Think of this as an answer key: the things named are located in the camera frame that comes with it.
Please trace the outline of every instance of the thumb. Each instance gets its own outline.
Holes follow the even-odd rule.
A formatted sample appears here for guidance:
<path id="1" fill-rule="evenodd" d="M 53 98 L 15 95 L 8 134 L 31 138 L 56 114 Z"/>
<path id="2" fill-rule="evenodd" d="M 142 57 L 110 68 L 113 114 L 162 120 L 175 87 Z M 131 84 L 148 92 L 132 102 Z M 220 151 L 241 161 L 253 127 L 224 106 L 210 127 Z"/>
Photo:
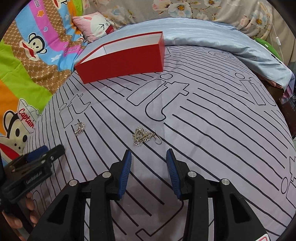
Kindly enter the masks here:
<path id="1" fill-rule="evenodd" d="M 5 217 L 6 221 L 8 222 L 9 226 L 13 229 L 20 229 L 22 228 L 22 222 L 15 216 L 11 214 L 7 214 L 4 211 L 2 211 L 3 216 Z"/>

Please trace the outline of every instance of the orange star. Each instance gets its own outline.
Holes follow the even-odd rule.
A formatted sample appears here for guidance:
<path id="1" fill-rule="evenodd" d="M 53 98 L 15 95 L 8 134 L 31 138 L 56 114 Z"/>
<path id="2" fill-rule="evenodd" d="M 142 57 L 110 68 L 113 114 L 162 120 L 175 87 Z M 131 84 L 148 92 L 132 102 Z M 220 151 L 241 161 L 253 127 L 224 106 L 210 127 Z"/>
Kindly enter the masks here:
<path id="1" fill-rule="evenodd" d="M 43 17 L 43 15 L 44 15 L 45 13 L 44 13 L 44 10 L 39 10 L 38 11 L 38 14 L 37 14 L 37 17 Z"/>

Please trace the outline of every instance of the gray bed sheet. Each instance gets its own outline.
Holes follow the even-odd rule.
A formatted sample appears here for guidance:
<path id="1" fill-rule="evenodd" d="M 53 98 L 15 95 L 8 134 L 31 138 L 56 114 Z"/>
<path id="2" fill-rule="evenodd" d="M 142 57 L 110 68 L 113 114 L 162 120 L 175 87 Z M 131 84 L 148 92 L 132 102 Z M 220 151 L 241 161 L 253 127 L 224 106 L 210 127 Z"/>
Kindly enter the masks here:
<path id="1" fill-rule="evenodd" d="M 104 69 L 95 71 L 99 75 Z M 75 136 L 79 121 L 85 131 Z M 66 149 L 54 162 L 51 178 L 33 191 L 40 215 L 70 180 L 94 179 L 130 149 L 126 194 L 111 202 L 116 240 L 181 240 L 187 201 L 178 201 L 172 191 L 165 163 L 168 148 L 205 178 L 228 178 L 272 241 L 295 214 L 296 157 L 286 122 L 258 78 L 228 52 L 166 47 L 161 73 L 85 85 L 74 72 L 35 126 L 25 152 L 60 143 Z M 155 130 L 162 144 L 150 140 L 135 146 L 132 134 L 139 126 Z M 209 204 L 212 241 L 211 199 Z M 85 240 L 88 228 L 87 207 Z"/>

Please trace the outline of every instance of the jewelry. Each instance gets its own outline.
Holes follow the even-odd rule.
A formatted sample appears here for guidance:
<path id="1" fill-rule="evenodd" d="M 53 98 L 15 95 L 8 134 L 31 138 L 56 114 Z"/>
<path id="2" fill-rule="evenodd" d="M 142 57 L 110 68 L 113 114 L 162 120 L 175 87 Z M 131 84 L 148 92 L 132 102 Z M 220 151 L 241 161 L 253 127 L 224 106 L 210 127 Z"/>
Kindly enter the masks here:
<path id="1" fill-rule="evenodd" d="M 136 146 L 141 146 L 143 142 L 149 141 L 152 137 L 155 138 L 155 143 L 160 145 L 163 141 L 160 136 L 154 133 L 146 131 L 143 127 L 137 127 L 135 133 L 133 134 L 133 141 Z"/>
<path id="2" fill-rule="evenodd" d="M 75 136 L 78 136 L 79 134 L 81 134 L 84 131 L 85 123 L 78 122 L 75 124 L 75 126 L 76 125 L 78 125 L 78 129 L 77 129 L 77 131 L 74 132 L 74 134 L 75 134 Z"/>

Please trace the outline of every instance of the pink pillow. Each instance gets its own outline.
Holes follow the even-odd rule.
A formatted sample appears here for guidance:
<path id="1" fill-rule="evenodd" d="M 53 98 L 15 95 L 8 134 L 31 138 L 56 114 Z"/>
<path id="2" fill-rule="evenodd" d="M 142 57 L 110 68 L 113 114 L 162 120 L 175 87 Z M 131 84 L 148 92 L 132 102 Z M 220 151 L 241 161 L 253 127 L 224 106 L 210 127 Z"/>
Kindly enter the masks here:
<path id="1" fill-rule="evenodd" d="M 72 21 L 89 43 L 114 32 L 111 20 L 105 18 L 99 12 L 80 17 L 72 17 Z"/>

